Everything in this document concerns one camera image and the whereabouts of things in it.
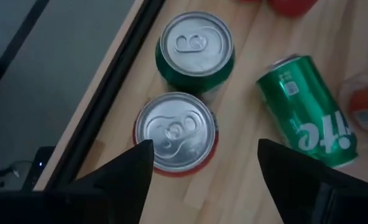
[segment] wooden surface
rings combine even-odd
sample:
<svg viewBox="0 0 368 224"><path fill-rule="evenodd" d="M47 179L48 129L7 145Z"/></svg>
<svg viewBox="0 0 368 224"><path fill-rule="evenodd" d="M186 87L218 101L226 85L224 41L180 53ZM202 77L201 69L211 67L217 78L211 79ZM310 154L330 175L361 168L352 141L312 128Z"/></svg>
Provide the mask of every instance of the wooden surface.
<svg viewBox="0 0 368 224"><path fill-rule="evenodd" d="M83 95L83 98L79 102L78 107L76 108L70 122L68 123L67 127L65 128L60 140L58 141L57 145L55 146L54 152L47 162L47 165L42 172L42 175L39 177L39 180L37 181L34 190L43 190L48 180L51 178L53 171L55 170L62 154L64 153L65 149L67 148L67 144L69 140L71 139L73 132L75 131L76 127L79 124L80 119L83 116L83 113L85 112L86 108L88 107L90 100L92 99L94 93L96 92L97 88L99 87L99 84L104 77L106 70L111 64L111 61L121 45L121 42L126 35L127 31L130 28L130 25L132 24L132 21L136 14L138 13L141 4L144 2L144 0L134 0L132 7L130 8L130 11L127 13L127 16L125 20L122 23L121 28L116 33L116 36L114 40L112 41L111 45L109 46L103 61L101 61L93 79L91 80L89 87L87 88L85 94Z"/></svg>
<svg viewBox="0 0 368 224"><path fill-rule="evenodd" d="M202 171L185 178L154 174L142 223L281 223L257 161L257 140L280 141L255 81L268 64L292 53L313 56L338 96L346 78L368 66L368 0L319 0L301 19L277 16L264 2L166 0L124 82L80 176L132 147L131 127L149 99L163 93L155 44L167 22L185 11L208 11L229 26L236 66L217 100L220 142ZM356 130L360 158L344 172L368 181L368 134Z"/></svg>

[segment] lying can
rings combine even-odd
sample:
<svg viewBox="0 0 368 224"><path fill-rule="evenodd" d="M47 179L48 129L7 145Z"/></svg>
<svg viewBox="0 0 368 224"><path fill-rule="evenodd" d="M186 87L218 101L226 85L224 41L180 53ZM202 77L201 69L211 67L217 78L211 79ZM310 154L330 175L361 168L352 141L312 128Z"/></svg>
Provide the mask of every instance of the lying can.
<svg viewBox="0 0 368 224"><path fill-rule="evenodd" d="M165 93L148 102L134 124L133 140L154 141L155 171L172 177L193 174L213 157L217 122L199 99L182 92Z"/></svg>
<svg viewBox="0 0 368 224"><path fill-rule="evenodd" d="M257 85L289 147L330 167L357 157L357 138L310 56L278 61Z"/></svg>
<svg viewBox="0 0 368 224"><path fill-rule="evenodd" d="M222 20L207 12L187 12L167 24L155 58L169 90L210 103L232 72L234 44Z"/></svg>

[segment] pull tab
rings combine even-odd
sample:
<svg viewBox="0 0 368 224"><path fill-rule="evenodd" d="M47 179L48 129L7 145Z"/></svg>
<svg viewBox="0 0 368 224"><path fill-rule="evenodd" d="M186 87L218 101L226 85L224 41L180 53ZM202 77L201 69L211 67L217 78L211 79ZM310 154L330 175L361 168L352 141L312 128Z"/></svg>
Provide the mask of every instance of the pull tab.
<svg viewBox="0 0 368 224"><path fill-rule="evenodd" d="M179 35L175 50L179 53L196 53L203 51L208 44L208 38L202 34Z"/></svg>

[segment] sprite can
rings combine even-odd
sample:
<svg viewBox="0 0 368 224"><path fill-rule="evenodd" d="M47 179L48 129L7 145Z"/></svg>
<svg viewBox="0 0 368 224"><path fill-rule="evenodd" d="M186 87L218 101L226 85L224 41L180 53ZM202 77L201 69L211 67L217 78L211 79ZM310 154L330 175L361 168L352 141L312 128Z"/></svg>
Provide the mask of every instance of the sprite can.
<svg viewBox="0 0 368 224"><path fill-rule="evenodd" d="M168 90L183 91L210 103L234 66L234 44L227 25L207 12L172 19L155 52Z"/></svg>
<svg viewBox="0 0 368 224"><path fill-rule="evenodd" d="M288 147L330 167L357 157L357 138L310 56L276 62L257 85Z"/></svg>

